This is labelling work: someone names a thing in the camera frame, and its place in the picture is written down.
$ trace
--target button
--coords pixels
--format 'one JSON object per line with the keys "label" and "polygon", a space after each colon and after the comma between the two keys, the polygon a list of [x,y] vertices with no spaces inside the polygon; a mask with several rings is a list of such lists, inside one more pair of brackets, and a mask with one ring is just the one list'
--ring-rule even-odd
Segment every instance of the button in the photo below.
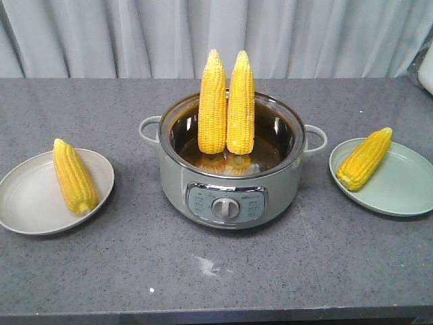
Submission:
{"label": "button", "polygon": [[220,218],[232,219],[239,214],[240,206],[232,198],[217,198],[212,203],[212,212]]}

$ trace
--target plate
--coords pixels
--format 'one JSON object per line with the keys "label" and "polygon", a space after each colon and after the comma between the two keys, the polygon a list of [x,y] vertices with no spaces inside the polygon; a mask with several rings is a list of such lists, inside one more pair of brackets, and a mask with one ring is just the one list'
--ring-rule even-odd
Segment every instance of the plate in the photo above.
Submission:
{"label": "plate", "polygon": [[100,199],[96,208],[82,217],[68,209],[50,151],[19,164],[0,182],[1,225],[20,234],[48,235],[70,229],[95,214],[113,188],[113,166],[101,154],[76,151],[94,180]]}
{"label": "plate", "polygon": [[338,187],[372,211],[397,217],[421,215],[433,209],[433,165],[423,156],[394,142],[378,169],[357,191],[347,190],[336,170],[365,138],[345,141],[334,148],[329,169]]}

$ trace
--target yellow corn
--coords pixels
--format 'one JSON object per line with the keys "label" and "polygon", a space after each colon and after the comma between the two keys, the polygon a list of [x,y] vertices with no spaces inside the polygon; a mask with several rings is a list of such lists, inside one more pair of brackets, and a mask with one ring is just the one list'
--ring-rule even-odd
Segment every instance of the yellow corn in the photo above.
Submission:
{"label": "yellow corn", "polygon": [[344,160],[336,175],[345,188],[353,191],[365,184],[385,157],[391,136],[390,127],[373,132]]}
{"label": "yellow corn", "polygon": [[225,71],[217,50],[209,53],[203,70],[198,107],[198,147],[206,154],[225,148],[227,134],[227,96]]}
{"label": "yellow corn", "polygon": [[55,173],[66,205],[76,214],[92,211],[99,203],[95,186],[74,147],[61,139],[54,141]]}
{"label": "yellow corn", "polygon": [[237,55],[231,74],[227,105],[227,149],[249,154],[254,147],[254,77],[244,50]]}

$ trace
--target granite countertop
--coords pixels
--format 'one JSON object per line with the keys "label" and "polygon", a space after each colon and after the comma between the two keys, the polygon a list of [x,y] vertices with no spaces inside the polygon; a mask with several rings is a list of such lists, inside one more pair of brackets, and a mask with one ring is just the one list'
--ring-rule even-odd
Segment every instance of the granite countertop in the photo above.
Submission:
{"label": "granite countertop", "polygon": [[433,317],[432,213],[364,209],[328,168],[336,145],[384,126],[432,162],[429,93],[406,78],[257,80],[329,143],[304,164],[278,218],[228,231],[177,212],[137,131],[199,88],[193,79],[0,79],[0,178],[57,137],[104,155],[115,172],[105,205],[70,230],[0,229],[0,324]]}

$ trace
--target cooking pot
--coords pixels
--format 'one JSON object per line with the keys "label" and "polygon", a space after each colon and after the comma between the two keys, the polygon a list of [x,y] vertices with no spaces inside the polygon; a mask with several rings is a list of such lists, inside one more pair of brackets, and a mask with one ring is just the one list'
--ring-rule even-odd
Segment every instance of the cooking pot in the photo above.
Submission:
{"label": "cooking pot", "polygon": [[[251,154],[202,154],[199,96],[191,95],[139,126],[140,136],[158,153],[166,197],[184,216],[213,228],[251,228],[274,219],[298,191],[304,158],[326,147],[325,132],[305,125],[283,102],[256,92]],[[144,135],[153,123],[159,123],[155,139]],[[322,144],[308,148],[307,132],[317,134]]]}

